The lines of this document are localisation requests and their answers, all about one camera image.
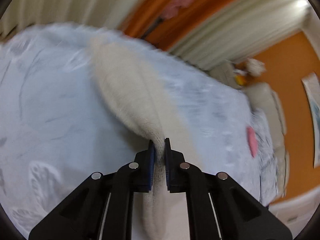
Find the pink clothes on shelf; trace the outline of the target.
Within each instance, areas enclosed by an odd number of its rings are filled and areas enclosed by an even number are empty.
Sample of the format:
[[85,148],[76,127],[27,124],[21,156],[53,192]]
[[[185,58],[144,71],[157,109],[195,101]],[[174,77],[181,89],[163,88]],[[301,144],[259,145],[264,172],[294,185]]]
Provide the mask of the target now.
[[170,3],[162,11],[160,18],[169,20],[178,15],[180,9],[185,9],[193,3],[194,0],[171,0]]

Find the cream knit sweater black hearts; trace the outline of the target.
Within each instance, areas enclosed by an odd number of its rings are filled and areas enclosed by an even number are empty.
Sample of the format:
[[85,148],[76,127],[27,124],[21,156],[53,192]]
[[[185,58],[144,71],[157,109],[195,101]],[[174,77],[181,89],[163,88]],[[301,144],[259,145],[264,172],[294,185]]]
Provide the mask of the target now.
[[164,149],[169,138],[186,161],[199,164],[189,130],[154,68],[117,42],[93,37],[89,44],[95,81],[109,109],[156,148],[152,189],[142,195],[142,222],[149,239],[190,239],[185,194],[166,188]]

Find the cream striped curtain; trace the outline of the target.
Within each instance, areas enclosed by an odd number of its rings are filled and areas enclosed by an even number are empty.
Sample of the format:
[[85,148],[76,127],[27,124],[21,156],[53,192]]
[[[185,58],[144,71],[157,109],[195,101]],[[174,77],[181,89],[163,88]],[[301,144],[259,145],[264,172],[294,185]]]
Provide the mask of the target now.
[[194,0],[177,16],[171,0],[1,0],[1,37],[33,24],[75,22],[118,29],[202,70],[252,56],[303,30],[308,0]]

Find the pink flat item on bed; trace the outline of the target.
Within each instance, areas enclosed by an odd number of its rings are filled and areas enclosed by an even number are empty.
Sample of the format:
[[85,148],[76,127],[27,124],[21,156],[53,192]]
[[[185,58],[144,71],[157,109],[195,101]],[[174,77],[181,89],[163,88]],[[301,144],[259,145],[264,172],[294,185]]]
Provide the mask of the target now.
[[248,126],[246,128],[246,131],[247,131],[247,141],[248,141],[249,149],[251,152],[251,156],[255,158],[258,153],[258,142],[256,139],[255,131],[251,126]]

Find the framed wall picture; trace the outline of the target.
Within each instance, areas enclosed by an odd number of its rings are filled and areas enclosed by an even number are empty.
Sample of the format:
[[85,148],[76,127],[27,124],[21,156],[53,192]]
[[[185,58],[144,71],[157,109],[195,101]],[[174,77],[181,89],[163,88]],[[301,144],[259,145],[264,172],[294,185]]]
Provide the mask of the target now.
[[319,79],[315,72],[302,78],[302,83],[309,101],[314,133],[314,168],[319,167]]

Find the white plush toy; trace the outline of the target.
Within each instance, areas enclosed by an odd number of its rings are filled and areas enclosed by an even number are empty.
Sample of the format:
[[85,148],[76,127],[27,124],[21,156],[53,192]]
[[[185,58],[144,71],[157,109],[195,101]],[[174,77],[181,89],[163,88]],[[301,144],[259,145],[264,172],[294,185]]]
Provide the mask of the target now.
[[253,58],[247,58],[245,66],[247,72],[253,77],[259,77],[266,72],[265,64]]

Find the light blue butterfly bed cover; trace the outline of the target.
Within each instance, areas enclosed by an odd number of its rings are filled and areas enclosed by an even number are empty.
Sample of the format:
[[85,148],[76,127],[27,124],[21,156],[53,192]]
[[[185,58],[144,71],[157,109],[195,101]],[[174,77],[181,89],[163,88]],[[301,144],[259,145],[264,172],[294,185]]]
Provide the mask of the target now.
[[266,115],[243,92],[116,31],[34,26],[1,45],[1,205],[22,236],[90,173],[113,172],[148,144],[116,119],[93,83],[88,45],[99,35],[159,73],[205,172],[227,172],[263,205],[274,200],[277,160]]

